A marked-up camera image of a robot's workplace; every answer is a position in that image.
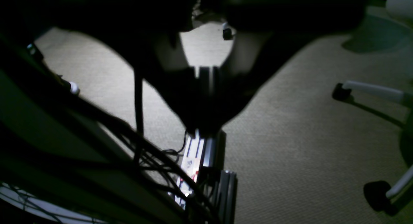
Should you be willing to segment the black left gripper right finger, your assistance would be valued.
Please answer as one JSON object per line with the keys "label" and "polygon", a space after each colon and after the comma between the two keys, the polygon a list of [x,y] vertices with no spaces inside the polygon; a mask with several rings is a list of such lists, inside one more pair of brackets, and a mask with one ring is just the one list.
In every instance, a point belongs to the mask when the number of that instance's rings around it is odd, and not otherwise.
{"label": "black left gripper right finger", "polygon": [[208,77],[206,132],[213,134],[238,115],[316,31],[238,30],[227,58]]}

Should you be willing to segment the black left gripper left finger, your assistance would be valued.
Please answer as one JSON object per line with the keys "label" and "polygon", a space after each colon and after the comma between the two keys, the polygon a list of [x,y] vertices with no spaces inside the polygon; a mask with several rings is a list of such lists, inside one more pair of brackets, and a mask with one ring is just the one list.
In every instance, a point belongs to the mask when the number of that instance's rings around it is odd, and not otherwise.
{"label": "black left gripper left finger", "polygon": [[195,133],[195,118],[186,104],[190,91],[197,92],[195,73],[183,50],[180,23],[65,21],[65,28],[94,37],[122,56]]}

